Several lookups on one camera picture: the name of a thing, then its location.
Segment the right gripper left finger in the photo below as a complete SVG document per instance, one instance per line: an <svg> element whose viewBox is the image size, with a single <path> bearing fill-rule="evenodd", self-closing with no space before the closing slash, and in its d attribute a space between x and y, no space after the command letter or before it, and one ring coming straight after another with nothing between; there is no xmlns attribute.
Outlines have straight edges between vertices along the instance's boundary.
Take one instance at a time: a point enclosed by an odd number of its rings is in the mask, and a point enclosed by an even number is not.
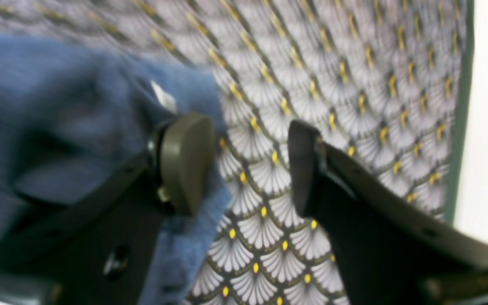
<svg viewBox="0 0 488 305"><path fill-rule="evenodd" d="M0 241L0 305L135 304L165 220L197 218L215 141L206 115L162 121L83 201Z"/></svg>

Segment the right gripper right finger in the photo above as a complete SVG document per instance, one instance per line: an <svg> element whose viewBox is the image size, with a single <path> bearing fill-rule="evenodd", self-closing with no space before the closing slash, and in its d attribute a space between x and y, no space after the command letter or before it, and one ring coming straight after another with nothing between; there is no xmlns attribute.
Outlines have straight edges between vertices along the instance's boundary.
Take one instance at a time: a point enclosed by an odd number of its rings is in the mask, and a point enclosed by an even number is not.
<svg viewBox="0 0 488 305"><path fill-rule="evenodd" d="M327 232L352 305L488 305L488 244L426 215L293 120L292 201Z"/></svg>

